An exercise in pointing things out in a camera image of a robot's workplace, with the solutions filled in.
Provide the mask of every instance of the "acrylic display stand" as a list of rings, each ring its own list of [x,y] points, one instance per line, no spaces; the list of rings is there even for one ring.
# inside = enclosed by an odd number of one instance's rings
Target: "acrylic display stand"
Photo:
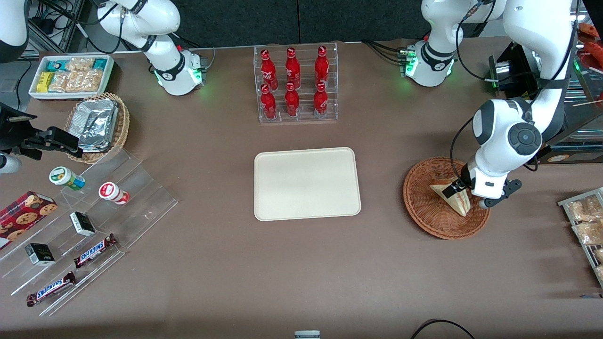
[[[327,58],[329,59],[329,85],[325,92],[329,96],[327,102],[327,113],[322,119],[314,116],[314,93],[316,93],[316,85],[314,83],[314,63],[318,57],[318,47],[325,46],[327,48]],[[296,51],[297,60],[301,66],[301,88],[297,90],[300,97],[300,112],[297,117],[292,118],[286,112],[285,94],[287,93],[287,74],[285,72],[285,62],[287,61],[287,48],[293,47]],[[270,59],[276,67],[276,77],[279,81],[279,88],[273,92],[276,100],[276,119],[268,120],[262,110],[262,102],[260,97],[262,92],[260,86],[264,83],[262,78],[262,57],[260,52],[267,49],[270,52]],[[275,122],[320,122],[324,120],[337,120],[339,117],[337,96],[339,93],[339,76],[338,76],[338,56],[337,44],[330,43],[309,43],[302,45],[288,46],[258,46],[253,50],[253,69],[256,79],[256,95],[257,95],[257,110],[259,112],[259,120],[261,123]]]
[[[177,203],[169,192],[142,168],[140,161],[121,150],[108,154],[82,173],[86,185],[79,191],[64,188],[55,198],[59,208],[30,231],[0,252],[0,281],[11,295],[23,300],[73,271],[77,284],[49,296],[32,312],[52,315],[90,284],[113,263],[123,257],[134,242],[168,213]],[[130,194],[130,201],[117,205],[100,199],[98,188],[114,182]],[[96,233],[76,233],[69,215],[74,211],[89,216]],[[75,269],[74,259],[113,233],[119,244],[111,246],[82,268]],[[31,264],[25,253],[30,242],[47,244],[56,262],[49,267]]]

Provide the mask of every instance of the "cookie box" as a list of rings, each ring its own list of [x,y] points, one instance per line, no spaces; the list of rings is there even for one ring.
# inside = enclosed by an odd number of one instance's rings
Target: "cookie box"
[[[104,59],[106,60],[106,64],[103,69],[103,76],[101,78],[101,83],[98,86],[98,90],[96,92],[38,92],[37,85],[40,81],[40,76],[43,72],[48,70],[49,64],[53,62],[60,62],[62,60],[67,60],[72,57],[78,58],[94,58],[94,59]],[[107,84],[109,83],[109,78],[111,76],[111,70],[113,70],[113,64],[115,61],[109,55],[106,54],[71,54],[71,55],[52,55],[49,57],[43,57],[40,60],[40,65],[37,68],[36,76],[34,76],[34,80],[31,82],[29,94],[32,98],[45,101],[45,100],[54,100],[54,101],[64,101],[64,100],[79,100],[82,98],[92,97],[93,95],[102,94],[105,92],[105,88],[107,88]]]
[[[0,211],[0,250],[17,240],[25,231],[58,208],[55,201],[35,192],[27,192]]]

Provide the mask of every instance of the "aluminum foil container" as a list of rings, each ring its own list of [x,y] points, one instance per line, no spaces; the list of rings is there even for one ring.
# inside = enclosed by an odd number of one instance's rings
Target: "aluminum foil container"
[[[111,148],[119,107],[111,99],[84,101],[75,111],[68,132],[80,138],[78,146],[87,153]]]

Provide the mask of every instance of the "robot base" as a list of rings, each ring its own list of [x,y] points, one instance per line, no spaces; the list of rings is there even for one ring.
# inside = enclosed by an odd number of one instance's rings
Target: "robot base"
[[[419,41],[415,45],[406,47],[406,51],[398,54],[401,62],[407,62],[400,65],[400,74],[402,77],[411,78],[416,83],[425,87],[435,87],[444,82],[444,79],[452,72],[453,60],[448,67],[440,71],[434,71],[431,66],[425,62],[421,54],[421,48],[425,41]]]
[[[182,51],[185,66],[173,80],[162,79],[157,72],[157,80],[165,91],[171,95],[184,95],[198,86],[205,85],[207,58],[200,57],[190,51]]]

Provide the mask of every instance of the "small jar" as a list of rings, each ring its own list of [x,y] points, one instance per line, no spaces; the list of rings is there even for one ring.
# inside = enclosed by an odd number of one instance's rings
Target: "small jar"
[[[98,189],[98,195],[108,201],[112,201],[118,205],[123,205],[130,200],[130,194],[120,189],[112,182],[105,182]]]

